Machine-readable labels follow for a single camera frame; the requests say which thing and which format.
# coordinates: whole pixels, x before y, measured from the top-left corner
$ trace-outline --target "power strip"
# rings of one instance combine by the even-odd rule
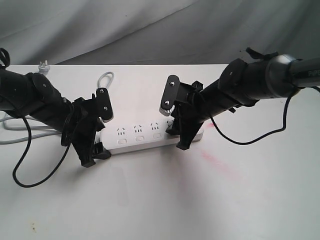
[[[170,118],[108,126],[101,131],[100,140],[112,155],[135,152],[139,150],[175,145],[180,141],[179,135],[169,135],[166,129],[173,123]],[[200,141],[204,134],[199,130],[193,142]]]

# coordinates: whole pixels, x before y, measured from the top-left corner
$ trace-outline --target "red stain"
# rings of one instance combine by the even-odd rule
[[[208,123],[205,128],[215,128],[215,125],[213,123]]]
[[[210,155],[205,150],[201,150],[201,155],[202,155],[202,157],[204,159],[206,159],[208,162],[210,162],[212,165],[214,165],[214,167],[219,172],[221,172],[222,174],[224,174],[228,178],[231,178],[231,179],[234,179],[234,180],[240,180],[241,179],[241,176],[237,172],[232,170],[228,164],[218,160],[216,157]]]

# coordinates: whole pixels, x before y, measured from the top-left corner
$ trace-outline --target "electrical outlet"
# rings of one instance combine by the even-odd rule
[[[172,123],[173,120],[166,117],[136,124],[123,124],[118,127],[106,126],[101,131],[100,139],[104,148],[108,149],[112,155],[176,145],[180,141],[180,136],[166,133],[166,129]],[[193,142],[200,141],[203,133],[204,130],[201,128]]]

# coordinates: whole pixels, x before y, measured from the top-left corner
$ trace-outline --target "gray fabric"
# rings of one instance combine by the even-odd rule
[[[12,2],[20,5],[0,8],[0,28],[6,30],[0,47],[8,48],[16,64],[221,64],[249,61],[248,46],[297,58],[320,56],[317,0]],[[28,9],[31,3],[42,10]],[[22,15],[7,25],[3,19],[14,11]],[[25,11],[34,13],[33,22]]]

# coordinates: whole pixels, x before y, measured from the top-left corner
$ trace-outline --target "table surface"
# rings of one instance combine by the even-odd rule
[[[53,65],[47,77],[73,101],[90,98],[99,76],[113,71],[114,119],[107,123],[112,126],[161,117],[169,75],[207,86],[225,66]],[[38,69],[13,65],[9,70]],[[260,101],[215,119],[229,137],[248,141],[282,126],[284,102]],[[83,168],[70,148],[57,173],[30,189],[12,179],[26,143],[1,145],[1,239],[319,239],[319,107],[319,94],[302,90],[289,106],[287,130],[249,146],[224,140],[207,121],[203,139],[186,151],[167,146]],[[0,129],[2,140],[22,136],[27,133]],[[33,140],[18,178],[26,184],[43,179],[63,152],[58,136]]]

